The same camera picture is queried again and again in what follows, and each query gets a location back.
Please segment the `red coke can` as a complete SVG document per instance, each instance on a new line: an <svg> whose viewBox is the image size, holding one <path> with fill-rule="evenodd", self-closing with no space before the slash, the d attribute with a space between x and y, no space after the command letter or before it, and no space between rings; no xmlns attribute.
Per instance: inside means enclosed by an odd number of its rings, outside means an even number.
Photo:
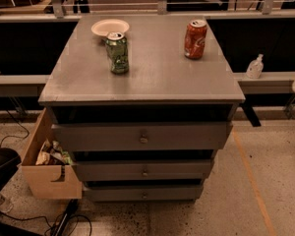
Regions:
<svg viewBox="0 0 295 236"><path fill-rule="evenodd" d="M185 56L190 59L203 57L207 36L207 22L201 19L191 20L185 34Z"/></svg>

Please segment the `green soda can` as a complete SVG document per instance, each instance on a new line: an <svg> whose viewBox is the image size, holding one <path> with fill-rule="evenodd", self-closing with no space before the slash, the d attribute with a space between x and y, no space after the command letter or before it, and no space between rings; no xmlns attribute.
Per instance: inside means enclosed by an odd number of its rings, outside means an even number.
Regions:
<svg viewBox="0 0 295 236"><path fill-rule="evenodd" d="M110 71L114 74L124 74L129 71L128 42L124 33L110 32L105 39L105 47L110 64Z"/></svg>

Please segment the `white paper bowl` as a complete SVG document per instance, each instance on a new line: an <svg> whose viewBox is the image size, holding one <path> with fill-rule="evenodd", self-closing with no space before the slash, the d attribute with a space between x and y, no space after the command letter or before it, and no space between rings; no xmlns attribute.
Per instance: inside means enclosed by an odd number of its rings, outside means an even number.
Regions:
<svg viewBox="0 0 295 236"><path fill-rule="evenodd" d="M125 33L130 28L129 24L123 20L106 19L96 22L91 26L91 32L100 37L106 37L110 32L120 31Z"/></svg>

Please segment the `grey drawer cabinet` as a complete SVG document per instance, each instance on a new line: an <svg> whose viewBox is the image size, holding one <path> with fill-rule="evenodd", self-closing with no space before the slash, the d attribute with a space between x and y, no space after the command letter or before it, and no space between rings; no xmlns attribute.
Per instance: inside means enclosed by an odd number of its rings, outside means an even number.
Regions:
<svg viewBox="0 0 295 236"><path fill-rule="evenodd" d="M126 16L130 70L114 75L106 50L90 28L97 16L80 18L39 102L53 125L168 125L230 122L245 96L212 33L200 60L184 55L188 16ZM200 160L219 149L69 151L74 165L88 161ZM201 185L203 179L86 181L99 188Z"/></svg>

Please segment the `top grey drawer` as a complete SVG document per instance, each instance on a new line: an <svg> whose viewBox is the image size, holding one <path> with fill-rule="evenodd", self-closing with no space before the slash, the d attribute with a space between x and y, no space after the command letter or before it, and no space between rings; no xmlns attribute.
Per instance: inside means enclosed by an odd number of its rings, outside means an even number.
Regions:
<svg viewBox="0 0 295 236"><path fill-rule="evenodd" d="M231 129L230 122L52 126L68 151L220 149Z"/></svg>

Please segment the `grey drawer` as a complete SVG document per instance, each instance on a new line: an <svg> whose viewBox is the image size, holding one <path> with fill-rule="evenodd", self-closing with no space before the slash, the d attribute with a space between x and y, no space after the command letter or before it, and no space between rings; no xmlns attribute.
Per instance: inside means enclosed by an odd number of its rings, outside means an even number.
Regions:
<svg viewBox="0 0 295 236"><path fill-rule="evenodd" d="M132 201L179 201L196 200L202 193L201 185L99 188L84 191L84 196L94 202L132 202Z"/></svg>
<svg viewBox="0 0 295 236"><path fill-rule="evenodd" d="M200 160L88 161L74 165L80 181L174 180L207 178L213 166Z"/></svg>
<svg viewBox="0 0 295 236"><path fill-rule="evenodd" d="M230 122L52 126L68 151L220 149L231 129Z"/></svg>

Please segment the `middle grey drawer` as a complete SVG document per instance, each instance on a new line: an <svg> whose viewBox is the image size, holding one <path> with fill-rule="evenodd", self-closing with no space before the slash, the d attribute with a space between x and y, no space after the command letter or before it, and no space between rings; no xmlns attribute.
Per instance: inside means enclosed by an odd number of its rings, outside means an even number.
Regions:
<svg viewBox="0 0 295 236"><path fill-rule="evenodd" d="M200 160L88 161L74 165L80 181L174 180L207 178L213 166Z"/></svg>

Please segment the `bottom grey drawer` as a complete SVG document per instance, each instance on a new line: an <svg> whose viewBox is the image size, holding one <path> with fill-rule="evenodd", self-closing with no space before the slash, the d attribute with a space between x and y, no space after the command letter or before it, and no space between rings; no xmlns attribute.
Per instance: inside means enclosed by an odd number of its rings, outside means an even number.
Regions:
<svg viewBox="0 0 295 236"><path fill-rule="evenodd" d="M196 200L202 193L201 185L99 188L84 191L84 196L94 202L132 202L132 201L179 201Z"/></svg>

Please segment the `snack bags in drawer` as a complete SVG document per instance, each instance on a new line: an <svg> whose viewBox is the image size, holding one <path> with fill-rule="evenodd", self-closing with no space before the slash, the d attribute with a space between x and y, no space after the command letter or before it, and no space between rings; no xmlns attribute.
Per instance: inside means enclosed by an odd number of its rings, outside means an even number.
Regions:
<svg viewBox="0 0 295 236"><path fill-rule="evenodd" d="M62 149L58 141L45 140L36 159L36 165L71 165L69 153Z"/></svg>

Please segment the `open wooden side drawer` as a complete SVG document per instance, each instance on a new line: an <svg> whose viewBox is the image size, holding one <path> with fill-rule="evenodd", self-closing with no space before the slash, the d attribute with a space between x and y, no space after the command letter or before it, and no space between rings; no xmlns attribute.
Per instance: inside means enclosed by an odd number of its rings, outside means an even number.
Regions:
<svg viewBox="0 0 295 236"><path fill-rule="evenodd" d="M64 200L82 197L82 182L71 165L36 165L39 151L46 140L55 139L52 121L46 110L37 117L24 148L22 172L37 199Z"/></svg>

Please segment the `hand sanitizer bottle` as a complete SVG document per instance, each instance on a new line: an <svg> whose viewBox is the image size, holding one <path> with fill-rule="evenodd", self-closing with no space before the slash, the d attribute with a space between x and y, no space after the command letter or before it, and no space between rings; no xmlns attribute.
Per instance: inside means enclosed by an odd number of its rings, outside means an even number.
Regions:
<svg viewBox="0 0 295 236"><path fill-rule="evenodd" d="M249 64L246 71L246 76L248 78L258 79L260 77L264 68L263 57L263 54L259 54L258 57Z"/></svg>

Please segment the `black chair seat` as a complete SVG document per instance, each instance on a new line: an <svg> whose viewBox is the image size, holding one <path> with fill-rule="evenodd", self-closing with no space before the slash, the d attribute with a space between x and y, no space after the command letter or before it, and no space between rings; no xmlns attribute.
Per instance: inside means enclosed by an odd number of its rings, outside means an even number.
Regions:
<svg viewBox="0 0 295 236"><path fill-rule="evenodd" d="M0 148L0 192L18 170L19 154L10 148Z"/></svg>

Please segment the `clear plastic cup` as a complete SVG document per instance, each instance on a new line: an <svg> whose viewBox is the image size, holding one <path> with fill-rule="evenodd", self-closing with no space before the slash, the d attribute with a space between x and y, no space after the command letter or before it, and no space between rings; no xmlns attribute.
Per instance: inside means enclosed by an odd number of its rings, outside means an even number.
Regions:
<svg viewBox="0 0 295 236"><path fill-rule="evenodd" d="M11 201L4 195L0 194L0 211L3 213L9 213L13 208Z"/></svg>

